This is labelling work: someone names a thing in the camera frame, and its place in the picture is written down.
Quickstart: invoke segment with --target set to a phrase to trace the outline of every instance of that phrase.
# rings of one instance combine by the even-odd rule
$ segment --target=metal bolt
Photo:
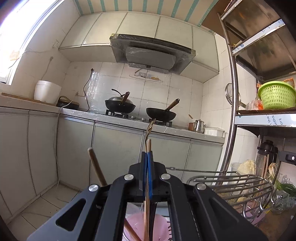
[[[160,177],[161,177],[161,179],[163,179],[163,180],[169,180],[169,179],[170,179],[170,174],[168,174],[168,173],[164,173],[164,174],[162,174]]]
[[[133,180],[133,174],[126,174],[124,176],[124,179],[127,180],[127,181]]]
[[[95,192],[98,189],[99,189],[99,187],[96,184],[92,184],[89,186],[89,191],[91,191],[91,192]]]
[[[198,190],[205,190],[207,188],[207,185],[205,185],[204,183],[198,183],[196,184],[196,188]]]

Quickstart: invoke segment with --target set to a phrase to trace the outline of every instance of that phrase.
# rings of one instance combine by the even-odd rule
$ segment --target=pan handle
[[[129,94],[130,94],[129,91],[125,93],[125,95],[124,95],[124,97],[123,97],[123,99],[122,99],[122,101],[121,101],[121,104],[123,104],[123,103],[127,100]]]
[[[117,90],[115,90],[115,89],[111,89],[111,90],[113,90],[113,91],[116,91],[118,94],[120,94],[120,92],[119,92],[119,91],[117,91]],[[123,97],[123,95],[122,95],[122,94],[120,94],[120,97]]]
[[[175,99],[173,103],[171,103],[168,108],[165,109],[165,111],[170,110],[171,108],[173,108],[175,105],[177,105],[179,103],[180,99]]]

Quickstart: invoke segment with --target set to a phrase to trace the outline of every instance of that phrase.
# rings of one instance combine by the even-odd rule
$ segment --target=wok
[[[158,108],[146,108],[146,113],[151,119],[156,119],[157,121],[171,121],[176,117],[176,113],[170,111],[170,109],[177,105],[179,101],[180,99],[174,100],[174,102],[171,103],[165,110]]]
[[[105,105],[108,110],[119,113],[131,113],[136,106],[128,99],[130,92],[126,92],[122,95],[119,91],[115,89],[112,90],[118,92],[120,96],[111,97],[110,99],[105,100]]]

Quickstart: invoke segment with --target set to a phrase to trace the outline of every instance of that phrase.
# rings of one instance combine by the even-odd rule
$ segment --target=range hood
[[[195,57],[193,49],[144,36],[113,34],[110,42],[116,62],[160,73],[180,74]]]

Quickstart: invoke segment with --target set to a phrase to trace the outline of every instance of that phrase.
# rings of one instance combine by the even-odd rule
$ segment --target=metal wire rack
[[[206,184],[250,222],[272,206],[273,185],[262,177],[250,174],[241,175],[235,171],[199,171],[175,167],[166,167],[166,169],[201,173],[201,175],[189,178],[186,184]],[[270,201],[270,207],[265,209],[264,207]]]

